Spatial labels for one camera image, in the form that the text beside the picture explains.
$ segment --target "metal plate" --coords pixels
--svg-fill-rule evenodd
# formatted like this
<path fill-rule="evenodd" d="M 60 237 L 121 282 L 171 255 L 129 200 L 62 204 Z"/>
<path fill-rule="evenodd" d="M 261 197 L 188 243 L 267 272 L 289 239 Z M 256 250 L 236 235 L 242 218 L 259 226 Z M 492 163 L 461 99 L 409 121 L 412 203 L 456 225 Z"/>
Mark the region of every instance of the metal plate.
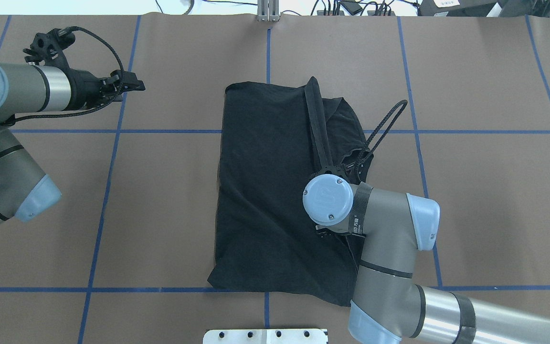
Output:
<path fill-rule="evenodd" d="M 327 329 L 211 330 L 203 344 L 328 344 Z"/>

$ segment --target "folded black garment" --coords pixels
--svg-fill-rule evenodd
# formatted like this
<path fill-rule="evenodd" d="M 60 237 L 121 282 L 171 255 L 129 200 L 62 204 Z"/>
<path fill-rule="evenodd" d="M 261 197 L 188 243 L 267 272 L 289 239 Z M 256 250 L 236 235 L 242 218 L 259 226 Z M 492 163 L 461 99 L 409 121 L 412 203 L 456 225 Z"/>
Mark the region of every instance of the folded black garment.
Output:
<path fill-rule="evenodd" d="M 349 306 L 363 238 L 316 234 L 303 190 L 316 174 L 365 181 L 366 139 L 343 98 L 323 99 L 315 78 L 299 88 L 226 88 L 216 217 L 215 288 L 311 294 Z"/>

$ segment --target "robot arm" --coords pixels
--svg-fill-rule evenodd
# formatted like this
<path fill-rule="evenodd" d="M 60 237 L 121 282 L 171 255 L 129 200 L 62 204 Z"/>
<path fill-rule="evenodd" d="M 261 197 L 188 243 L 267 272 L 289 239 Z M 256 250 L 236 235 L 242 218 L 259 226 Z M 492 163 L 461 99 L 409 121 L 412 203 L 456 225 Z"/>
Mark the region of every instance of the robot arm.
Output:
<path fill-rule="evenodd" d="M 74 31 L 84 31 L 102 41 L 114 53 L 119 70 L 97 78 L 90 72 L 69 67 L 63 50 L 75 41 Z M 28 64 L 0 64 L 0 224 L 11 217 L 29 221 L 57 203 L 61 192 L 9 131 L 19 120 L 85 115 L 122 100 L 122 93 L 144 91 L 135 74 L 124 71 L 120 59 L 100 37 L 78 27 L 53 29 L 35 35 Z M 79 110 L 64 115 L 16 113 Z"/>
<path fill-rule="evenodd" d="M 365 237 L 349 331 L 361 343 L 402 337 L 437 344 L 546 344 L 550 318 L 411 281 L 419 250 L 432 250 L 440 217 L 433 200 L 317 176 L 303 193 L 319 227 Z"/>

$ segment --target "black cable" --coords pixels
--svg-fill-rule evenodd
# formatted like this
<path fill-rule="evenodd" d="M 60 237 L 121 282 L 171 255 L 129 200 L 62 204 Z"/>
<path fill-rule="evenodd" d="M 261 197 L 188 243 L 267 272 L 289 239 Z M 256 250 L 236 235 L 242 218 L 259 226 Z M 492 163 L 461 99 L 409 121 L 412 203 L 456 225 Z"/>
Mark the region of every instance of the black cable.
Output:
<path fill-rule="evenodd" d="M 315 0 L 315 4 L 314 4 L 313 8 L 311 9 L 311 13 L 309 15 L 313 15 L 313 12 L 315 11 L 315 7 L 317 7 L 318 2 L 319 2 L 319 0 Z"/>
<path fill-rule="evenodd" d="M 203 0 L 204 2 L 223 2 L 228 4 L 238 4 L 238 5 L 252 5 L 252 6 L 258 6 L 258 4 L 253 4 L 251 2 L 237 2 L 237 1 L 227 1 L 227 0 Z"/>
<path fill-rule="evenodd" d="M 367 2 L 367 4 L 364 5 L 364 8 L 360 12 L 360 15 L 364 14 L 364 11 L 366 11 L 366 7 L 368 7 L 371 4 L 375 5 L 375 13 L 376 13 L 377 9 L 379 8 L 379 4 L 376 1 L 369 1 L 369 2 Z"/>
<path fill-rule="evenodd" d="M 292 10 L 285 10 L 285 11 L 282 11 L 281 14 L 284 14 L 286 12 L 290 12 L 290 13 L 294 13 L 296 15 L 301 15 L 300 13 L 298 13 L 297 11 L 292 11 Z"/>
<path fill-rule="evenodd" d="M 358 176 L 358 171 L 360 169 L 360 165 L 362 165 L 365 161 L 367 161 L 370 157 L 371 154 L 373 154 L 375 152 L 375 150 L 377 149 L 377 147 L 379 146 L 379 144 L 383 141 L 383 139 L 386 137 L 386 135 L 388 134 L 389 130 L 391 129 L 391 127 L 393 126 L 393 124 L 396 122 L 396 120 L 398 119 L 398 117 L 400 116 L 400 114 L 402 113 L 402 111 L 404 111 L 404 109 L 406 108 L 406 105 L 409 104 L 408 100 L 404 99 L 404 100 L 400 100 L 396 105 L 394 105 L 390 111 L 388 112 L 388 114 L 381 120 L 381 122 L 379 123 L 379 125 L 375 128 L 375 130 L 373 130 L 373 133 L 371 133 L 371 135 L 369 136 L 368 139 L 366 139 L 366 143 L 364 144 L 364 148 L 362 149 L 363 152 L 365 152 L 364 155 L 362 154 L 358 154 L 358 158 L 356 159 L 356 162 L 354 163 L 354 169 L 355 169 L 355 174 L 356 176 Z M 393 114 L 396 109 L 398 109 L 398 113 L 396 113 L 395 116 L 393 116 L 393 118 L 391 119 L 391 122 L 390 124 L 388 125 L 388 127 L 386 128 L 386 130 L 383 132 L 383 134 L 381 135 L 381 137 L 379 137 L 379 140 L 377 140 L 377 142 L 375 143 L 375 146 L 373 146 L 373 148 L 371 148 L 370 151 L 368 151 L 369 149 L 369 145 L 371 143 L 371 141 L 373 141 L 374 137 L 377 135 L 377 133 L 379 132 L 379 130 L 386 124 L 386 122 L 388 122 L 389 118 L 391 117 L 391 114 Z"/>
<path fill-rule="evenodd" d="M 164 13 L 164 12 L 162 11 L 162 7 L 160 7 L 159 0 L 154 0 L 154 1 L 157 2 L 157 6 L 159 7 L 159 10 L 161 11 L 161 13 Z"/>
<path fill-rule="evenodd" d="M 101 37 L 96 35 L 96 33 L 93 33 L 93 32 L 91 32 L 91 31 L 89 31 L 85 28 L 80 28 L 79 26 L 70 26 L 68 29 L 70 30 L 69 32 L 74 32 L 74 31 L 85 32 L 88 35 L 96 38 L 99 42 L 103 43 L 103 45 L 107 46 L 107 48 L 110 50 L 110 52 L 112 52 L 112 54 L 116 58 L 116 62 L 118 62 L 118 67 L 120 68 L 120 72 L 124 72 L 124 66 L 122 65 L 122 61 L 120 60 L 120 56 L 118 56 L 118 54 L 116 53 L 116 50 L 114 50 L 114 48 L 111 45 L 109 45 L 109 43 L 105 42 L 104 39 L 102 39 Z M 13 126 L 16 122 L 20 122 L 21 120 L 35 119 L 35 118 L 67 118 L 67 117 L 76 117 L 76 116 L 88 115 L 89 113 L 99 111 L 100 109 L 103 109 L 104 107 L 107 107 L 107 105 L 112 104 L 114 102 L 114 99 L 117 96 L 119 96 L 120 94 L 122 94 L 122 91 L 123 91 L 123 89 L 120 88 L 120 90 L 118 90 L 118 92 L 115 95 L 111 96 L 107 101 L 105 101 L 105 103 L 103 103 L 103 104 L 101 104 L 98 107 L 95 107 L 93 109 L 88 109 L 86 111 L 80 111 L 80 112 L 74 112 L 74 113 L 65 113 L 65 114 L 57 114 L 57 115 L 29 115 L 29 116 L 23 116 L 21 118 L 14 118 L 14 116 L 12 116 L 6 122 L 4 122 L 2 125 L 3 126 Z"/>
<path fill-rule="evenodd" d="M 188 6 L 188 9 L 181 15 L 189 15 L 190 11 L 192 11 L 193 8 L 194 8 L 194 0 L 190 0 L 190 5 Z"/>
<path fill-rule="evenodd" d="M 159 4 L 159 0 L 154 0 L 155 2 L 157 2 L 157 6 L 159 7 L 161 13 L 164 14 L 164 12 L 162 11 L 162 7 L 160 7 L 160 4 Z M 192 11 L 192 8 L 194 7 L 194 0 L 190 0 L 190 5 L 188 6 L 188 9 L 182 13 L 181 15 L 188 15 L 188 13 L 190 13 L 190 11 Z"/>

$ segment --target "black drawstring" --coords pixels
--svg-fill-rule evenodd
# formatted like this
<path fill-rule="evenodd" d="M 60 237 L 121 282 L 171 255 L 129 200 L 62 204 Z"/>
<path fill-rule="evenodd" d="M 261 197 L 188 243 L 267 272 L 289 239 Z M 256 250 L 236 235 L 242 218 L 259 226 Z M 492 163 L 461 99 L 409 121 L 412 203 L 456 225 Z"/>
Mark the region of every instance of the black drawstring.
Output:
<path fill-rule="evenodd" d="M 373 133 L 371 133 L 369 138 L 366 140 L 366 143 L 364 144 L 364 148 L 362 149 L 362 152 L 364 152 L 364 154 L 362 154 L 362 153 L 358 154 L 358 158 L 356 159 L 356 162 L 354 163 L 354 170 L 355 170 L 355 174 L 358 177 L 358 179 L 360 178 L 360 165 L 365 163 L 369 159 L 370 155 L 375 152 L 375 150 L 377 149 L 379 144 L 386 137 L 389 130 L 391 129 L 393 124 L 396 122 L 396 120 L 398 119 L 398 117 L 402 113 L 402 111 L 404 111 L 407 104 L 409 104 L 408 100 L 404 99 L 404 100 L 400 100 L 396 105 L 394 105 L 391 108 L 391 110 L 388 112 L 388 114 L 380 122 L 380 124 L 375 128 L 375 130 L 373 130 Z M 373 146 L 373 148 L 371 148 L 370 151 L 369 151 L 369 145 L 370 145 L 371 141 L 373 141 L 374 137 L 377 135 L 379 130 L 381 130 L 381 128 L 386 124 L 386 122 L 388 122 L 389 118 L 391 117 L 391 114 L 393 114 L 396 111 L 396 109 L 398 109 L 398 108 L 400 108 L 398 110 L 398 113 L 396 113 L 396 115 L 393 116 L 393 119 L 391 119 L 391 122 L 388 125 L 388 127 L 386 128 L 386 130 L 383 132 L 381 137 L 379 137 L 379 140 L 377 140 L 377 142 L 375 143 L 375 146 Z"/>

